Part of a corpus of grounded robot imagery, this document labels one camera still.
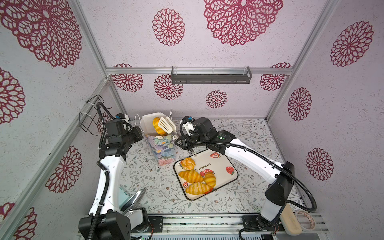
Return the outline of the striped oval bread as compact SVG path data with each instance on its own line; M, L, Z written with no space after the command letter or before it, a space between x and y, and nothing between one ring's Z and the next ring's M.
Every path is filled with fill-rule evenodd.
M204 182L206 185L208 185L211 189L216 186L216 177L214 173L212 172L207 172L204 176Z

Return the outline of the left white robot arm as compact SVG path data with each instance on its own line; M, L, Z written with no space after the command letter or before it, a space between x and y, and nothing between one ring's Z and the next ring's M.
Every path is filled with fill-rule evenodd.
M130 131L109 128L101 137L99 161L101 170L97 193L87 217L79 220L79 231L86 240L129 240L131 232L144 231L150 223L145 208L124 212L119 204L119 180L132 144L143 139L138 126Z

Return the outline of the small oval bread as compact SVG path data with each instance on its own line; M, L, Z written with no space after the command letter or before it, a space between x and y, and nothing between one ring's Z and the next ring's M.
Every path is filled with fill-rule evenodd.
M159 136L164 136L166 135L167 133L159 126L159 121L160 121L160 118L159 117L155 117L153 119L153 127L156 131L156 133L159 135Z

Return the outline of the round bun bread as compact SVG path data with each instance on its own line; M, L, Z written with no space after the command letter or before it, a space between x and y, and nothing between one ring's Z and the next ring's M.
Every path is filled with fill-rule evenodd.
M192 158L185 158L181 161L180 165L183 170L190 171L195 169L196 163Z

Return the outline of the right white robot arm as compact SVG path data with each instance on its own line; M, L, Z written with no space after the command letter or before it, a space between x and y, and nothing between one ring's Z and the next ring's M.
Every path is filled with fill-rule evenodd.
M260 153L246 146L240 139L228 131L219 131L215 135L180 136L175 141L183 150L205 146L208 149L230 157L246 165L249 169L260 175L269 186L266 189L266 201L261 210L261 217L268 222L274 220L282 213L288 196L294 186L291 174L295 167L272 161Z

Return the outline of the floral paper bag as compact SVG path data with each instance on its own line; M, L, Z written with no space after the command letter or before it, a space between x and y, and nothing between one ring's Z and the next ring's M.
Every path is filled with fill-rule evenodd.
M144 137L150 145L153 155L160 167L171 164L176 159L176 148L174 145L174 137L165 133L159 135L153 125L155 118L165 118L163 113L152 113L141 116L135 115L135 125L142 130Z

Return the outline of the steel tongs with cream tips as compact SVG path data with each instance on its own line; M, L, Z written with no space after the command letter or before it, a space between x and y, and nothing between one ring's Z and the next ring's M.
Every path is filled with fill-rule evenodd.
M179 138L176 125L171 121L169 117L161 117L159 119L158 126L167 134L171 134L176 140Z

